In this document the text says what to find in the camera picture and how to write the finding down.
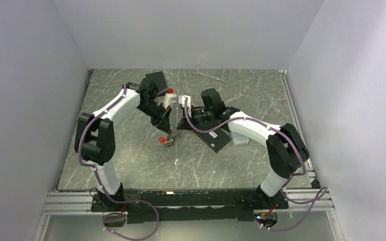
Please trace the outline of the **red key tag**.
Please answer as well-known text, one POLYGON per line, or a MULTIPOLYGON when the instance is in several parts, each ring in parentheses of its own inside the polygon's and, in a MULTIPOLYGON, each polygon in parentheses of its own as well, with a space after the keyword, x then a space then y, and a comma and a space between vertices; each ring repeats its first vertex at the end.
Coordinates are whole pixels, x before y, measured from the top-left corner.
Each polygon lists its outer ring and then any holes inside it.
POLYGON ((167 143, 167 140, 166 140, 166 138, 164 138, 164 137, 160 137, 160 138, 159 138, 159 141, 160 141, 162 144, 164 144, 164 145, 166 145, 166 143, 167 143))

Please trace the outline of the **large metal keyring disc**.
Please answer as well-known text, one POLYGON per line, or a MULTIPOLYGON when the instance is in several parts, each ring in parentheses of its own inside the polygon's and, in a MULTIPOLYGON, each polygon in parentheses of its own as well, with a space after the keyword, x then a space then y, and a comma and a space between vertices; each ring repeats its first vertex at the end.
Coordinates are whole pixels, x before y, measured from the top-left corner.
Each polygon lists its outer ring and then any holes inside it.
POLYGON ((177 139, 181 136, 183 130, 174 130, 165 138, 164 145, 165 147, 171 147, 176 144, 177 139))

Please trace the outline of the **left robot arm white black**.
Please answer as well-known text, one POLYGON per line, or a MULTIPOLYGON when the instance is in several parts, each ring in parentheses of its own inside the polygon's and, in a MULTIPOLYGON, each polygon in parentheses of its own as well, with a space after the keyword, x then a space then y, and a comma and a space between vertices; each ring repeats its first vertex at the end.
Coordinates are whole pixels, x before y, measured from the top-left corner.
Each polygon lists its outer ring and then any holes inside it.
POLYGON ((137 109, 150 117, 153 127, 170 134, 170 105, 176 97, 172 88, 160 90, 154 81, 144 78, 139 84, 123 84, 116 97, 99 110, 79 115, 74 147, 77 159, 81 166, 92 169, 99 194, 105 196, 104 203, 110 210, 121 209, 125 202, 123 185, 112 163, 115 126, 137 109))

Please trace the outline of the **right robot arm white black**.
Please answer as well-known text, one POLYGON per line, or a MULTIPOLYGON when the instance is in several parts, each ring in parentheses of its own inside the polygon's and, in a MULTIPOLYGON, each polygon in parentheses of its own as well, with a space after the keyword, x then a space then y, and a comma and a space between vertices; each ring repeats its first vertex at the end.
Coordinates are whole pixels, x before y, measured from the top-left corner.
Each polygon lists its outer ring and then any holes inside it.
POLYGON ((257 203, 270 208, 276 196, 295 175, 305 175, 310 154, 297 128, 266 123, 235 107, 227 107, 220 94, 209 88, 201 93, 204 105, 194 107, 191 97, 182 95, 178 102, 183 115, 177 130, 194 131, 214 152, 230 141, 254 140, 267 149, 270 171, 257 187, 257 203))

